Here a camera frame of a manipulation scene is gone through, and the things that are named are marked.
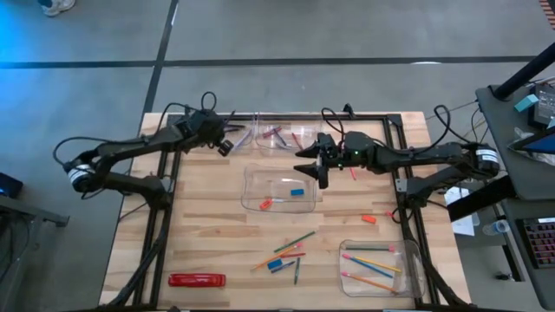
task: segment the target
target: concrete floor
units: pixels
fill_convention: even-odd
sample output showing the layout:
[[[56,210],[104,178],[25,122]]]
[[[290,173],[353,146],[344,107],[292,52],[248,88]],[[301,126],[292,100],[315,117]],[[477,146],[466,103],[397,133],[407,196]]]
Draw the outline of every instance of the concrete floor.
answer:
[[[171,0],[77,1],[74,9],[53,19],[42,16],[33,0],[0,2],[0,62],[156,59]],[[526,56],[552,41],[536,0],[180,0],[166,59]],[[436,65],[164,68],[153,103],[148,103],[153,68],[118,64],[127,67],[0,69],[5,133],[0,171],[24,181],[22,200],[71,216],[65,229],[44,226],[20,311],[94,307],[108,265],[121,195],[104,192],[81,201],[51,159],[54,144],[63,138],[133,137],[145,103],[154,112],[169,101],[198,105],[206,90],[218,95],[221,112],[315,111],[349,102],[358,111],[431,115],[437,104],[456,107],[472,101],[476,88],[501,83],[523,65],[455,60]],[[555,69],[542,74],[547,75],[555,75]],[[453,114],[455,130],[470,129],[474,109]],[[428,126],[432,139],[443,130],[437,120]],[[62,156],[70,158],[86,147],[68,145]],[[117,169],[127,168],[128,163]],[[530,310],[528,303],[537,302],[530,283],[492,279],[506,270],[500,248],[480,248],[477,242],[460,253],[474,303]]]

